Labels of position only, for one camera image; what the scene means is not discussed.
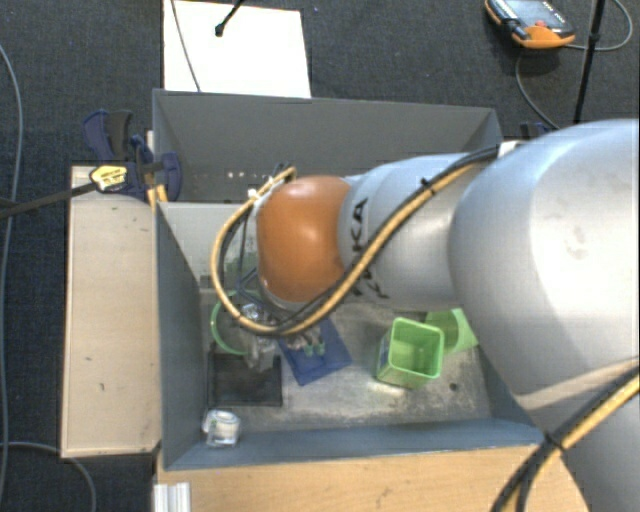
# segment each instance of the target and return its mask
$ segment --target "black cable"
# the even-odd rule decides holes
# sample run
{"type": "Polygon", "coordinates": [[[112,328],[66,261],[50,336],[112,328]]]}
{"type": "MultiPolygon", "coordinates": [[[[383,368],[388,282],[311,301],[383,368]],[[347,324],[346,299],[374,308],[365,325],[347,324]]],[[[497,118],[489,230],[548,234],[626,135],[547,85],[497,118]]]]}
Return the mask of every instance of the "black cable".
{"type": "Polygon", "coordinates": [[[233,5],[233,8],[229,12],[229,14],[227,14],[227,16],[224,18],[224,20],[222,20],[222,22],[220,24],[216,25],[216,29],[215,29],[216,37],[222,37],[223,36],[224,28],[227,26],[227,23],[229,23],[229,20],[231,18],[233,18],[233,16],[235,15],[236,11],[238,9],[240,9],[240,6],[244,3],[244,1],[245,0],[236,0],[236,2],[233,5]]]}
{"type": "MultiPolygon", "coordinates": [[[[615,44],[613,46],[606,46],[606,47],[602,47],[602,48],[597,48],[597,47],[594,46],[594,49],[593,49],[594,52],[612,52],[612,51],[615,51],[615,50],[619,50],[620,48],[625,46],[631,40],[631,36],[633,35],[633,21],[631,19],[631,15],[629,14],[629,11],[622,4],[622,2],[620,2],[620,0],[613,0],[613,2],[616,5],[616,7],[622,11],[622,14],[624,14],[625,19],[627,20],[627,24],[629,26],[629,29],[627,31],[627,35],[625,36],[625,38],[624,38],[624,40],[622,42],[620,42],[618,44],[615,44]]],[[[579,46],[579,45],[567,45],[566,48],[570,48],[570,49],[573,49],[573,50],[585,50],[585,51],[588,51],[588,47],[579,46]]],[[[525,100],[525,102],[527,103],[527,105],[529,105],[529,107],[536,114],[538,114],[540,119],[542,119],[545,123],[547,123],[554,130],[558,130],[560,127],[556,123],[554,123],[549,118],[549,116],[547,116],[542,111],[542,109],[540,107],[538,107],[538,105],[536,105],[536,103],[531,99],[529,94],[526,92],[526,90],[524,88],[524,85],[522,84],[522,77],[521,77],[521,74],[520,74],[520,64],[521,64],[523,55],[524,55],[524,51],[521,51],[520,54],[518,55],[518,58],[516,59],[516,64],[515,64],[515,72],[514,72],[514,74],[515,74],[515,77],[516,77],[516,85],[518,86],[518,90],[520,91],[520,94],[522,95],[522,97],[525,100]]],[[[578,105],[580,105],[583,101],[584,101],[583,97],[582,97],[582,99],[578,99],[578,105]]],[[[580,116],[581,110],[582,110],[582,108],[580,107],[580,111],[576,112],[577,117],[580,116]]]]}
{"type": "Polygon", "coordinates": [[[596,7],[591,21],[591,30],[589,32],[589,42],[587,43],[584,63],[582,66],[582,77],[580,79],[580,88],[578,90],[578,100],[576,102],[576,110],[573,115],[574,124],[578,124],[582,121],[582,107],[584,106],[584,99],[587,94],[589,75],[591,73],[591,64],[593,62],[593,56],[595,55],[596,44],[598,44],[598,40],[600,39],[600,23],[602,22],[602,15],[604,14],[605,3],[606,0],[596,0],[596,7]]]}
{"type": "MultiPolygon", "coordinates": [[[[42,443],[33,443],[30,441],[11,441],[8,444],[8,447],[9,448],[26,448],[29,450],[40,450],[43,452],[51,453],[56,456],[61,455],[60,451],[54,448],[53,446],[49,446],[47,444],[42,444],[42,443]]],[[[96,485],[93,482],[93,478],[91,478],[91,475],[89,474],[87,469],[77,459],[74,459],[73,457],[69,457],[64,461],[65,463],[68,462],[75,469],[77,469],[78,472],[82,475],[82,478],[84,478],[85,482],[87,483],[87,487],[89,487],[89,493],[91,495],[91,508],[89,510],[91,512],[96,512],[96,510],[98,509],[98,496],[96,492],[96,485]]]]}
{"type": "Polygon", "coordinates": [[[66,201],[68,199],[71,199],[72,197],[81,196],[89,192],[95,192],[95,190],[96,186],[94,183],[86,183],[84,185],[80,185],[79,187],[56,192],[55,194],[41,197],[39,199],[34,199],[33,201],[29,201],[27,203],[19,203],[16,206],[12,206],[11,208],[6,208],[5,210],[0,211],[0,221],[9,219],[20,213],[27,213],[32,210],[37,210],[38,208],[57,203],[59,201],[66,201]]]}
{"type": "MultiPolygon", "coordinates": [[[[13,173],[13,183],[11,187],[11,198],[10,203],[16,204],[16,198],[18,195],[18,183],[20,181],[20,171],[22,164],[22,146],[24,141],[24,116],[22,109],[22,98],[20,96],[20,87],[18,86],[18,80],[16,78],[13,67],[11,66],[11,61],[7,56],[4,48],[0,45],[0,56],[2,56],[2,60],[4,61],[7,70],[9,71],[9,76],[11,78],[11,83],[13,84],[16,104],[18,110],[18,143],[16,147],[16,159],[15,159],[15,169],[13,173]]],[[[2,249],[2,256],[0,260],[0,401],[2,401],[2,442],[0,446],[2,446],[2,460],[0,462],[0,507],[2,506],[2,499],[4,496],[4,489],[7,479],[7,467],[9,464],[9,448],[29,448],[35,450],[42,450],[49,453],[53,453],[55,455],[59,455],[59,452],[56,448],[52,446],[48,446],[46,444],[41,443],[33,443],[26,441],[9,441],[9,399],[7,393],[7,376],[6,376],[6,360],[5,360],[5,303],[6,303],[6,284],[7,284],[7,264],[9,260],[9,248],[11,245],[11,231],[13,227],[13,215],[4,216],[0,219],[6,219],[6,230],[4,235],[4,245],[2,249]]],[[[71,464],[74,465],[80,471],[83,478],[87,482],[89,486],[89,490],[91,492],[91,512],[95,512],[97,509],[97,500],[96,500],[96,489],[91,478],[91,475],[87,472],[87,470],[75,459],[68,459],[71,464]]]]}
{"type": "Polygon", "coordinates": [[[187,65],[189,66],[189,71],[191,72],[191,78],[193,78],[193,82],[196,84],[196,90],[198,92],[202,92],[202,89],[200,89],[200,82],[198,82],[198,79],[196,78],[196,73],[193,69],[193,65],[191,64],[191,59],[189,58],[187,45],[184,42],[184,37],[182,37],[182,29],[180,28],[180,21],[178,20],[178,11],[176,10],[175,0],[171,0],[171,10],[173,11],[173,19],[176,21],[176,28],[178,29],[178,36],[180,37],[182,52],[184,53],[185,59],[187,59],[187,65]]]}
{"type": "MultiPolygon", "coordinates": [[[[631,15],[629,14],[629,11],[622,4],[622,2],[620,2],[620,0],[613,0],[613,3],[616,5],[616,7],[618,9],[620,9],[620,11],[622,11],[622,14],[624,15],[625,19],[627,20],[627,25],[628,25],[627,35],[625,36],[625,38],[620,43],[614,44],[612,46],[599,46],[599,47],[596,47],[596,49],[595,49],[596,52],[613,52],[613,51],[619,50],[620,48],[625,46],[631,40],[631,36],[633,35],[633,21],[631,20],[631,15]]],[[[577,45],[577,44],[568,44],[566,47],[567,48],[571,48],[572,50],[586,50],[587,49],[586,46],[577,45]]]]}
{"type": "MultiPolygon", "coordinates": [[[[4,61],[13,89],[16,97],[16,105],[18,109],[18,143],[16,147],[16,160],[15,168],[13,172],[13,184],[11,187],[10,200],[16,202],[18,195],[18,182],[20,181],[20,166],[22,163],[22,144],[24,140],[24,116],[22,112],[22,98],[20,97],[20,87],[18,86],[18,79],[11,66],[11,61],[7,56],[2,45],[0,45],[0,54],[4,61]]],[[[13,218],[9,217],[6,223],[6,229],[4,234],[4,245],[2,249],[2,260],[0,261],[0,400],[2,401],[2,460],[0,462],[0,506],[2,506],[2,497],[4,495],[4,486],[7,478],[7,466],[9,464],[9,449],[7,448],[9,443],[9,398],[7,393],[7,375],[6,375],[6,361],[4,356],[4,310],[5,310],[5,296],[7,286],[7,262],[9,260],[9,246],[11,244],[11,230],[13,228],[13,218]]]]}
{"type": "MultiPolygon", "coordinates": [[[[423,182],[420,187],[418,187],[412,194],[410,194],[407,198],[405,198],[402,201],[402,203],[400,203],[387,216],[387,218],[380,224],[380,226],[375,231],[375,233],[370,238],[370,240],[367,242],[367,244],[363,246],[363,249],[362,249],[360,255],[357,256],[356,258],[354,258],[354,260],[351,262],[351,265],[349,266],[349,271],[345,272],[345,274],[343,274],[343,276],[336,283],[334,283],[331,287],[329,287],[327,290],[325,290],[324,292],[319,294],[317,297],[315,297],[311,301],[309,301],[306,304],[304,304],[300,309],[298,309],[297,311],[292,313],[290,316],[288,316],[284,320],[279,321],[275,325],[276,328],[275,328],[275,330],[273,332],[271,332],[269,334],[260,333],[260,335],[261,336],[266,336],[266,337],[282,336],[283,333],[285,331],[289,330],[292,326],[295,326],[296,324],[299,324],[300,322],[303,322],[304,320],[309,318],[311,315],[313,315],[322,306],[322,304],[324,304],[324,302],[345,282],[345,280],[347,279],[347,277],[349,275],[349,272],[354,267],[356,267],[356,265],[358,265],[358,263],[362,259],[363,254],[371,246],[371,244],[378,237],[378,235],[382,232],[382,230],[385,228],[385,225],[393,217],[395,217],[401,210],[403,210],[404,207],[406,207],[409,203],[411,203],[413,200],[415,200],[417,197],[419,197],[422,193],[424,193],[424,191],[426,189],[429,189],[429,188],[433,187],[440,180],[442,180],[442,179],[448,177],[449,175],[457,172],[461,168],[466,167],[468,165],[481,163],[481,162],[486,161],[486,160],[494,159],[494,158],[497,157],[497,155],[498,155],[498,148],[497,147],[484,148],[484,149],[475,151],[473,153],[469,153],[468,155],[465,155],[464,157],[456,160],[454,163],[452,163],[451,165],[446,167],[443,171],[438,173],[430,181],[423,182]]],[[[409,218],[410,218],[410,216],[407,219],[405,219],[401,224],[398,225],[398,227],[396,228],[396,232],[397,232],[398,229],[400,229],[404,225],[405,222],[407,222],[409,220],[409,218]]],[[[235,231],[237,231],[237,229],[238,229],[238,226],[239,226],[240,222],[243,221],[243,220],[244,220],[244,217],[238,218],[236,220],[236,222],[234,223],[234,225],[230,227],[229,232],[233,231],[235,233],[235,231]]],[[[392,238],[393,238],[393,235],[391,235],[391,237],[389,237],[389,239],[382,245],[382,247],[380,249],[384,248],[384,246],[392,238]]],[[[222,274],[220,274],[220,268],[221,268],[221,266],[223,266],[222,262],[224,262],[224,254],[225,253],[221,250],[219,258],[218,258],[218,273],[219,273],[219,275],[222,275],[222,274]]],[[[338,305],[341,302],[342,301],[339,301],[338,304],[336,304],[336,306],[334,308],[332,308],[331,310],[327,311],[326,314],[323,315],[322,318],[318,319],[318,321],[326,318],[329,314],[331,314],[333,311],[335,311],[336,307],[338,307],[338,305]]]]}
{"type": "Polygon", "coordinates": [[[628,370],[620,377],[610,382],[602,392],[598,393],[595,397],[589,400],[583,405],[578,412],[576,412],[569,420],[567,420],[562,426],[556,429],[553,433],[545,435],[544,441],[540,443],[538,448],[527,457],[527,459],[520,465],[516,472],[509,478],[504,485],[500,494],[496,498],[491,507],[491,512],[501,512],[511,495],[520,487],[517,506],[517,510],[522,511],[526,509],[526,502],[531,489],[531,484],[534,481],[538,471],[542,467],[542,463],[549,457],[549,455],[558,447],[562,445],[558,440],[563,439],[571,432],[576,425],[584,420],[584,418],[593,411],[604,400],[611,397],[622,384],[627,382],[634,375],[638,375],[638,367],[634,367],[628,370]]]}
{"type": "Polygon", "coordinates": [[[624,385],[630,379],[638,377],[638,367],[628,370],[620,377],[614,379],[606,388],[599,393],[595,398],[589,400],[580,410],[567,422],[565,422],[560,428],[555,430],[552,434],[545,436],[545,440],[540,445],[540,448],[536,450],[533,456],[533,460],[530,462],[527,471],[525,471],[520,481],[520,493],[518,495],[518,501],[516,503],[517,512],[525,512],[527,508],[527,499],[533,481],[535,480],[542,463],[551,455],[551,452],[555,451],[560,445],[560,450],[564,452],[562,443],[557,440],[564,439],[575,427],[585,420],[585,418],[602,402],[610,398],[614,393],[620,389],[620,386],[624,385]]]}
{"type": "Polygon", "coordinates": [[[240,223],[248,221],[252,210],[253,209],[249,209],[247,212],[245,212],[245,214],[242,217],[240,217],[238,221],[233,226],[231,226],[231,228],[229,228],[229,231],[227,232],[227,234],[224,237],[224,240],[222,241],[222,246],[220,247],[220,257],[218,258],[218,275],[220,276],[220,282],[223,284],[224,284],[224,274],[225,274],[224,260],[226,259],[227,252],[229,251],[229,247],[231,246],[231,243],[233,242],[233,239],[236,236],[236,233],[238,232],[240,223]]]}
{"type": "MultiPolygon", "coordinates": [[[[354,260],[351,262],[349,269],[353,269],[360,262],[362,255],[370,247],[373,240],[375,240],[377,236],[380,234],[380,232],[384,229],[385,225],[405,206],[407,206],[409,203],[411,203],[411,201],[413,201],[416,197],[422,194],[426,188],[433,186],[438,181],[446,178],[447,176],[453,174],[454,172],[457,172],[462,167],[466,167],[467,165],[471,165],[471,164],[480,163],[485,160],[494,159],[497,157],[497,155],[498,155],[498,148],[496,147],[480,149],[478,151],[465,155],[464,157],[456,160],[453,164],[449,165],[443,171],[441,171],[436,176],[434,176],[429,182],[423,183],[411,195],[409,195],[398,206],[396,206],[396,208],[386,217],[386,219],[380,224],[380,226],[378,226],[378,229],[376,229],[376,231],[370,237],[367,244],[363,246],[362,251],[360,252],[360,255],[354,258],[354,260]]],[[[406,222],[408,222],[410,218],[411,217],[408,217],[407,219],[405,219],[403,223],[398,226],[397,230],[399,230],[406,222]]],[[[389,237],[389,239],[384,243],[384,245],[380,248],[380,250],[382,250],[391,241],[392,238],[393,238],[393,235],[389,237]]],[[[324,303],[324,301],[328,297],[330,297],[333,294],[333,292],[338,287],[340,287],[340,285],[342,285],[342,283],[344,283],[344,281],[347,279],[348,273],[349,271],[343,274],[343,276],[336,283],[334,283],[329,289],[327,289],[325,292],[318,295],[315,299],[312,299],[310,302],[305,304],[302,308],[300,308],[298,311],[296,311],[290,317],[288,317],[284,322],[282,322],[282,326],[281,324],[278,324],[279,330],[283,331],[288,329],[289,327],[292,326],[292,323],[294,320],[296,321],[296,323],[299,323],[301,320],[298,319],[298,317],[301,316],[301,314],[304,313],[309,308],[312,308],[312,309],[302,317],[302,320],[305,320],[306,318],[311,316],[324,303]]]]}
{"type": "Polygon", "coordinates": [[[240,239],[240,255],[238,256],[238,278],[242,275],[242,267],[244,264],[244,250],[247,243],[247,226],[249,224],[249,215],[247,215],[242,223],[242,238],[240,239]]]}

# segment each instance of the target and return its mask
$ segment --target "black carpet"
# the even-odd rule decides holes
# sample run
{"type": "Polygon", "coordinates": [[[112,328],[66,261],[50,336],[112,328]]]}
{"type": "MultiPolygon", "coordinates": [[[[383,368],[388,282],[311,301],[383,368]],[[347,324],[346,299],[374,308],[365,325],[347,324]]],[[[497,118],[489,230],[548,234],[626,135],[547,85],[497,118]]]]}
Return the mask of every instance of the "black carpet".
{"type": "MultiPolygon", "coordinates": [[[[596,55],[584,120],[638,117],[640,4],[623,49],[596,55]]],[[[481,0],[251,1],[300,9],[312,94],[495,108],[505,135],[538,118],[516,88],[519,50],[500,37],[481,0]]],[[[590,2],[557,0],[586,41],[590,2]]],[[[219,20],[212,20],[212,28],[219,20]]],[[[19,200],[68,186],[74,160],[92,158],[80,123],[126,108],[133,132],[151,127],[151,89],[162,85],[160,0],[0,0],[0,44],[20,82],[25,140],[19,200]]],[[[602,45],[626,25],[609,0],[602,45]]],[[[531,97],[571,124],[583,53],[564,49],[522,63],[531,97]]],[[[0,65],[0,195],[8,196],[16,144],[15,99],[0,65]]],[[[65,300],[66,206],[15,219],[6,308],[10,438],[58,445],[65,300]]],[[[100,511],[150,510],[151,456],[87,462],[100,511]]],[[[81,477],[54,457],[12,450],[3,511],[88,510],[81,477]]]]}

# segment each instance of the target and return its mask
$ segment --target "green plastic container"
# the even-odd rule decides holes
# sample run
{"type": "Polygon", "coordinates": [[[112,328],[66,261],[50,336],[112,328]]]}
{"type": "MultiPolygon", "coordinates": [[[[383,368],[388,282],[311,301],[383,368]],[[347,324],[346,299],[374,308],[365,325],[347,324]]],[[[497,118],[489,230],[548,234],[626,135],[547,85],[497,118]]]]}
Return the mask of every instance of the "green plastic container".
{"type": "Polygon", "coordinates": [[[419,388],[440,376],[443,349],[439,328],[396,318],[380,342],[376,377],[387,384],[419,388]]]}
{"type": "Polygon", "coordinates": [[[469,326],[467,317],[461,309],[429,313],[425,324],[437,327],[444,333],[444,354],[462,352],[478,344],[475,334],[469,326]]]}

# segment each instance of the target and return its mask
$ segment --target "beige panel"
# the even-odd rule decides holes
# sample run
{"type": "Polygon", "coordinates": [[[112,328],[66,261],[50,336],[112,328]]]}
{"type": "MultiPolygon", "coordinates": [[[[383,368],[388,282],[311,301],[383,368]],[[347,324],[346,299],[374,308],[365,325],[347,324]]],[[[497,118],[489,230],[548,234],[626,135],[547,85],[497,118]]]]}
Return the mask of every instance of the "beige panel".
{"type": "MultiPolygon", "coordinates": [[[[74,168],[74,186],[86,172],[74,168]]],[[[160,439],[152,224],[132,198],[72,200],[63,456],[148,452],[160,439]]]]}

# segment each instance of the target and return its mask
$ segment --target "gray bin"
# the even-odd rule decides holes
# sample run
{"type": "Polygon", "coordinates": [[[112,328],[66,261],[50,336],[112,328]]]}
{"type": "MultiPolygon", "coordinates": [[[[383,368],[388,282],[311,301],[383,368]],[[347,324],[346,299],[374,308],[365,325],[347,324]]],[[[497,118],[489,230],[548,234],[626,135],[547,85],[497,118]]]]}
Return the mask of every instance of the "gray bin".
{"type": "Polygon", "coordinates": [[[156,215],[165,469],[541,440],[481,348],[449,356],[441,377],[420,390],[376,381],[377,343],[399,312],[351,302],[332,320],[353,364],[299,387],[283,360],[283,407],[234,407],[244,426],[239,443],[208,448],[200,426],[211,343],[206,317],[215,297],[201,284],[217,230],[247,188],[283,161],[302,175],[349,175],[420,154],[498,144],[501,135],[495,113],[482,108],[155,91],[153,111],[156,154],[177,151],[184,171],[180,202],[161,204],[156,215]]]}

